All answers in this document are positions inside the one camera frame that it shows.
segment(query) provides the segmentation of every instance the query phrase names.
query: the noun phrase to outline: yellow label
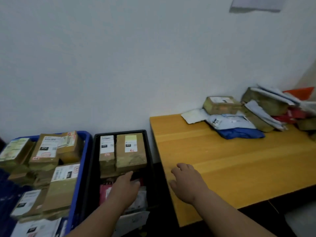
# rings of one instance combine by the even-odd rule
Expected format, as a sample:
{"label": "yellow label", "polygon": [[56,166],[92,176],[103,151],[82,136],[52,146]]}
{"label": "yellow label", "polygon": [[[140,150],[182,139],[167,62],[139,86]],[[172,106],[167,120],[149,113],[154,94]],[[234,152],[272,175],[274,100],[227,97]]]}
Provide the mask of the yellow label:
{"label": "yellow label", "polygon": [[137,135],[125,135],[125,142],[127,141],[136,141]]}

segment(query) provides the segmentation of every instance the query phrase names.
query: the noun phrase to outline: person's left hand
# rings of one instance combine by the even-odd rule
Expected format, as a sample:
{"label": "person's left hand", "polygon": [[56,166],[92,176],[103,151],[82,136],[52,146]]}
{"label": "person's left hand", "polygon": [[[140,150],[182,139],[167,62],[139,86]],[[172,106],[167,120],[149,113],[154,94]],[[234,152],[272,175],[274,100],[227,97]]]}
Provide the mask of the person's left hand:
{"label": "person's left hand", "polygon": [[137,197],[140,187],[139,181],[131,183],[132,174],[133,172],[130,171],[117,178],[106,201],[121,204],[124,210],[131,206]]}

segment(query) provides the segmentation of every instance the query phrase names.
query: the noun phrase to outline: hand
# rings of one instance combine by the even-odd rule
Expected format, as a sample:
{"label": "hand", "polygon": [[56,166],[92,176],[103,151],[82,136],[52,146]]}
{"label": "hand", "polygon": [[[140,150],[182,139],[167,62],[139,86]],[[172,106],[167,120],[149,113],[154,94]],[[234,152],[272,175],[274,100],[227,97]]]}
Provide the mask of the hand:
{"label": "hand", "polygon": [[135,201],[140,187],[140,182],[131,183],[133,172],[130,171],[125,175],[121,175],[113,184],[109,196],[106,200],[121,205],[125,211]]}
{"label": "hand", "polygon": [[192,165],[179,163],[171,170],[171,173],[174,174],[176,180],[170,181],[170,187],[185,203],[194,204],[199,196],[210,191],[200,173]]}

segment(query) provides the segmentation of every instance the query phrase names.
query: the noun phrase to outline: orange object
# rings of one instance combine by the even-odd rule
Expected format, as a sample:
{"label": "orange object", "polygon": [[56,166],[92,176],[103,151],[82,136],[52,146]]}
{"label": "orange object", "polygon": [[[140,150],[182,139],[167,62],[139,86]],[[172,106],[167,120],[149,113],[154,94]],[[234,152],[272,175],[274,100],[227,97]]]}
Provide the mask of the orange object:
{"label": "orange object", "polygon": [[314,88],[315,87],[306,87],[306,88],[300,88],[300,89],[283,91],[283,92],[288,92],[300,100],[308,100],[312,92],[314,91]]}

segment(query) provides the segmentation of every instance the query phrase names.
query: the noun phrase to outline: crate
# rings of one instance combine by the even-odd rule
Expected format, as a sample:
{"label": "crate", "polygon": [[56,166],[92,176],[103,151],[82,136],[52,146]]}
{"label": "crate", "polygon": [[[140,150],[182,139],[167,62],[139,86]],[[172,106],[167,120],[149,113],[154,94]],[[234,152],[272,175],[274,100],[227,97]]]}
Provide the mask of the crate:
{"label": "crate", "polygon": [[[77,177],[74,195],[68,216],[65,234],[68,234],[79,223],[79,216],[86,188],[86,178],[90,163],[92,149],[92,136],[87,131],[77,131],[78,135],[85,141],[80,161],[80,169]],[[23,136],[19,138],[30,138],[33,142],[38,141],[39,135]],[[30,186],[18,187],[12,181],[7,180],[9,174],[0,169],[0,237],[10,237],[16,222],[10,218],[16,203],[26,191],[30,191]]]}
{"label": "crate", "polygon": [[123,131],[113,133],[96,134],[93,138],[92,154],[89,163],[89,170],[87,176],[87,185],[83,198],[82,212],[79,217],[79,222],[84,221],[97,207],[100,201],[100,163],[99,163],[99,152],[100,152],[100,136],[113,135],[114,143],[116,144],[116,136],[124,134],[142,133],[144,138],[147,166],[140,169],[139,172],[133,174],[133,177],[141,175],[144,178],[144,184],[147,189],[147,202],[148,211],[154,210],[158,207],[158,195],[156,187],[156,178],[154,173],[153,160],[149,148],[148,136],[145,130],[138,131]]}

